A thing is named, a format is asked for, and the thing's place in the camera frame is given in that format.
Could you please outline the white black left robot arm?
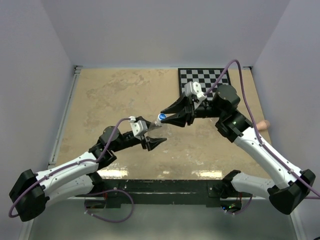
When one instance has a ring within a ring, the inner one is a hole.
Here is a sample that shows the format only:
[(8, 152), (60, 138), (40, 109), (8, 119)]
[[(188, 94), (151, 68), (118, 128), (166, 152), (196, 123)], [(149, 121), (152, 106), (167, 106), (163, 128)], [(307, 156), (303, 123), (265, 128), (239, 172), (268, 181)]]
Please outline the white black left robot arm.
[[(77, 195), (99, 196), (104, 190), (104, 184), (97, 171), (113, 163), (117, 151), (136, 145), (152, 151), (166, 141), (163, 137), (151, 138), (146, 135), (162, 127), (165, 118), (163, 113), (152, 122), (142, 116), (122, 118), (117, 125), (106, 127), (97, 143), (79, 157), (51, 169), (23, 171), (9, 192), (12, 206), (8, 216), (19, 217), (22, 222), (27, 222), (60, 199)], [(119, 125), (125, 121), (129, 122), (131, 130), (121, 133)]]

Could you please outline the clear round plastic bottle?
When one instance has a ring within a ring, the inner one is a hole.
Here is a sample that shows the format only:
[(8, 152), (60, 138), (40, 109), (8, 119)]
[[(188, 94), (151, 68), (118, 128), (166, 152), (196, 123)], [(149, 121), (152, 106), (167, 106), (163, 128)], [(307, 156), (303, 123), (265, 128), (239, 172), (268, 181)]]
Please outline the clear round plastic bottle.
[(153, 139), (166, 138), (168, 136), (168, 126), (162, 123), (160, 118), (157, 118), (150, 124), (147, 135)]

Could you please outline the blue bottle cap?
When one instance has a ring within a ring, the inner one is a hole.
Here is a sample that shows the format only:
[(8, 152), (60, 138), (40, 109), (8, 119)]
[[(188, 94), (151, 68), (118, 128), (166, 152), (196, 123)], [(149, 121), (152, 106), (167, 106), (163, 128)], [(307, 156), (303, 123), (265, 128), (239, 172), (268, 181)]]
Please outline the blue bottle cap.
[(166, 115), (164, 113), (160, 113), (158, 116), (157, 116), (157, 122), (158, 123), (162, 123), (162, 120), (166, 119)]

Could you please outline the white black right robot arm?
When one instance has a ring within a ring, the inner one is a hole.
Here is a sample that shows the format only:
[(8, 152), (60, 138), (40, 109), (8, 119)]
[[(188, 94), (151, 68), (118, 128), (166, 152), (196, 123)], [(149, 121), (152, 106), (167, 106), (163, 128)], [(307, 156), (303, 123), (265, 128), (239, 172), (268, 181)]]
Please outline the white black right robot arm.
[(161, 111), (167, 115), (161, 122), (183, 128), (196, 118), (217, 118), (217, 131), (249, 154), (270, 177), (233, 170), (222, 180), (222, 197), (252, 194), (268, 199), (279, 212), (289, 215), (308, 196), (316, 176), (290, 163), (256, 132), (255, 125), (238, 111), (240, 100), (231, 85), (219, 86), (213, 99), (207, 100), (198, 83), (190, 82), (186, 91)]

